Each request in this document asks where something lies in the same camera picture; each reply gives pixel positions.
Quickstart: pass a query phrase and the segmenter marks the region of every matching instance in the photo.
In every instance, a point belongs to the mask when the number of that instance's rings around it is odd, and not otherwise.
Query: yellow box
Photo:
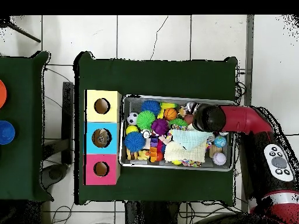
[[[121,94],[118,91],[87,90],[86,95],[87,122],[119,122]]]

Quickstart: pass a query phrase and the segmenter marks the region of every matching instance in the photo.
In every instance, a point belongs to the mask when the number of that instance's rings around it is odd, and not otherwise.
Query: round hole
[[[106,114],[110,110],[110,104],[105,98],[97,99],[94,106],[99,114]]]
[[[93,171],[97,176],[104,177],[109,172],[109,166],[106,162],[97,162],[93,167]]]
[[[98,148],[105,148],[112,140],[111,133],[107,129],[96,129],[92,134],[92,142]]]

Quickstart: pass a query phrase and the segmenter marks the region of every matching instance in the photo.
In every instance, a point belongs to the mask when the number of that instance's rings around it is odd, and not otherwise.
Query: metal tray
[[[126,128],[128,127],[128,122],[126,120],[127,116],[131,112],[140,113],[141,105],[146,100],[156,100],[158,102],[165,103],[176,103],[178,105],[184,105],[187,102],[198,102],[207,104],[217,104],[217,105],[235,105],[233,101],[228,100],[203,100],[203,99],[190,99],[190,98],[176,98],[176,97],[160,97],[160,96],[143,96],[143,95],[133,95],[127,94],[123,96],[121,100],[121,126],[120,126],[120,147],[119,147],[119,162],[123,166],[131,167],[150,167],[155,169],[192,169],[192,170],[209,170],[209,171],[221,171],[227,172],[232,169],[234,161],[234,150],[235,150],[235,137],[233,133],[226,136],[227,145],[222,149],[222,152],[226,155],[227,161],[222,166],[217,166],[213,163],[212,159],[209,157],[208,152],[206,152],[205,161],[200,167],[187,167],[187,166],[176,166],[171,162],[165,162],[164,160],[160,162],[150,162],[149,160],[127,160],[126,147],[124,146],[124,137],[126,136]]]

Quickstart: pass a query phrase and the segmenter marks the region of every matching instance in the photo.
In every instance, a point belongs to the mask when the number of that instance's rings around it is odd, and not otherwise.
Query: orange bowl
[[[4,105],[7,97],[6,87],[0,80],[0,108]]]

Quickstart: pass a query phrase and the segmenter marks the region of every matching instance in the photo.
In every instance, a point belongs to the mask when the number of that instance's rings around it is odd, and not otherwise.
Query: blue bowl
[[[9,144],[14,139],[15,133],[10,122],[0,121],[0,145]]]

